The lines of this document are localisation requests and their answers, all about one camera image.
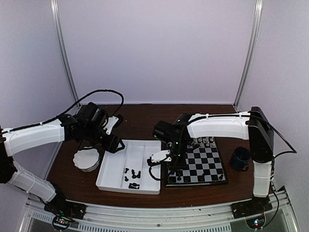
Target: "white tray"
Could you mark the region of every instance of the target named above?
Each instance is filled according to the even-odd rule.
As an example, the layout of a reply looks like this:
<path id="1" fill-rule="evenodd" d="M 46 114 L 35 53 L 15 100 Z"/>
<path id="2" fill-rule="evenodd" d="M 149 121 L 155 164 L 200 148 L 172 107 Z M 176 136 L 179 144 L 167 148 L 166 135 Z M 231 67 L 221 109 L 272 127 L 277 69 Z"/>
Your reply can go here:
<path id="1" fill-rule="evenodd" d="M 136 194 L 160 193 L 160 181 L 152 179 L 149 175 L 147 159 L 161 150 L 161 142 L 157 140 L 123 140 L 125 149 L 115 154 L 105 152 L 104 158 L 98 173 L 96 185 L 100 190 Z M 132 178 L 132 171 L 135 175 L 141 171 L 140 178 Z M 161 177 L 161 165 L 152 168 L 152 174 Z M 139 189 L 128 188 L 130 183 L 140 185 Z"/>

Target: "mug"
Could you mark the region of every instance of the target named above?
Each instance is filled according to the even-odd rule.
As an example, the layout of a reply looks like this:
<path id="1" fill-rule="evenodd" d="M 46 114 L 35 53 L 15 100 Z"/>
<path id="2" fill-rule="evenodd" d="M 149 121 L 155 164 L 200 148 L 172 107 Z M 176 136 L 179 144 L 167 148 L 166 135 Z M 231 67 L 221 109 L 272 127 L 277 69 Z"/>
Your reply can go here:
<path id="1" fill-rule="evenodd" d="M 237 147 L 231 157 L 230 165 L 235 170 L 247 171 L 249 169 L 248 163 L 250 160 L 250 151 L 245 147 Z"/>

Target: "mug handle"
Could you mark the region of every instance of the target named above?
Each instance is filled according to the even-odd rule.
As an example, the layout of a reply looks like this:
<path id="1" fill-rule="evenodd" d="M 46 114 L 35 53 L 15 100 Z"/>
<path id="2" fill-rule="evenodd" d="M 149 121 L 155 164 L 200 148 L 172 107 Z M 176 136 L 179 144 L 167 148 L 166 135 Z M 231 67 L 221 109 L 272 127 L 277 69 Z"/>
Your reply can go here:
<path id="1" fill-rule="evenodd" d="M 248 169 L 249 169 L 249 166 L 246 165 L 246 166 L 245 166 L 245 169 L 241 169 L 241 171 L 246 172 Z"/>

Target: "wooden table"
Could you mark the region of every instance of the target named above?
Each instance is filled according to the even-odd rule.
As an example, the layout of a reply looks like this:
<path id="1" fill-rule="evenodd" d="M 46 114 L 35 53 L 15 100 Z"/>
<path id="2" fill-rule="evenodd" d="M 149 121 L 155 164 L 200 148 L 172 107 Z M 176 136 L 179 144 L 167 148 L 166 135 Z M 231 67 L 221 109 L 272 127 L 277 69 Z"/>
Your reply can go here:
<path id="1" fill-rule="evenodd" d="M 115 105 L 101 106 L 113 112 Z M 231 105 L 124 105 L 120 114 L 125 121 L 114 130 L 122 139 L 153 140 L 152 131 L 159 120 L 172 123 L 182 113 L 234 113 Z M 217 138 L 217 145 L 225 165 L 229 183 L 217 186 L 166 188 L 161 183 L 159 195 L 139 195 L 101 191 L 96 186 L 99 168 L 83 173 L 74 167 L 73 156 L 78 144 L 66 142 L 48 176 L 56 183 L 68 200 L 119 207 L 186 207 L 234 202 L 252 197 L 253 164 L 250 161 L 247 172 L 235 171 L 229 166 L 229 159 L 238 146 L 249 147 L 248 141 L 231 138 Z"/>

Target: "white wall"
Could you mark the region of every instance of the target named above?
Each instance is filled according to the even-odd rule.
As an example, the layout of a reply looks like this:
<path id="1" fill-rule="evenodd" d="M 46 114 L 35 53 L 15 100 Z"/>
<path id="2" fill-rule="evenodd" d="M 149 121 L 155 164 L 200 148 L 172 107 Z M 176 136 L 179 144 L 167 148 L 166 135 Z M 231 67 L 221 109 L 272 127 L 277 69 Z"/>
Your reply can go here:
<path id="1" fill-rule="evenodd" d="M 255 0 L 59 0 L 79 96 L 126 103 L 232 103 Z M 84 103 L 119 102 L 97 94 Z"/>
<path id="2" fill-rule="evenodd" d="M 73 103 L 61 62 L 49 0 L 0 1 L 0 124 L 16 127 L 49 119 Z M 17 154 L 43 177 L 55 145 Z M 0 185 L 0 231 L 17 230 L 27 195 Z"/>
<path id="3" fill-rule="evenodd" d="M 240 101 L 258 105 L 298 154 L 276 159 L 275 180 L 285 185 L 302 231 L 309 227 L 309 2 L 264 1 L 254 58 Z M 276 152 L 287 150 L 279 139 Z"/>

